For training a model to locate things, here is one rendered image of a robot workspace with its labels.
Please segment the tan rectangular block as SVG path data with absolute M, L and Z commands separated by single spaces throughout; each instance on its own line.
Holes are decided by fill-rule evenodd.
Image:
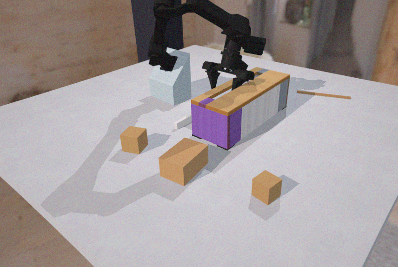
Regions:
M 188 138 L 159 157 L 160 176 L 185 186 L 208 163 L 208 145 Z

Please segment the tan cube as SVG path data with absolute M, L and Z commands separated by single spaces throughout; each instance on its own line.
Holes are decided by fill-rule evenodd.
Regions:
M 282 180 L 265 170 L 252 179 L 252 195 L 269 205 L 281 196 Z
M 129 126 L 120 134 L 122 151 L 140 154 L 148 145 L 147 130 L 141 127 Z

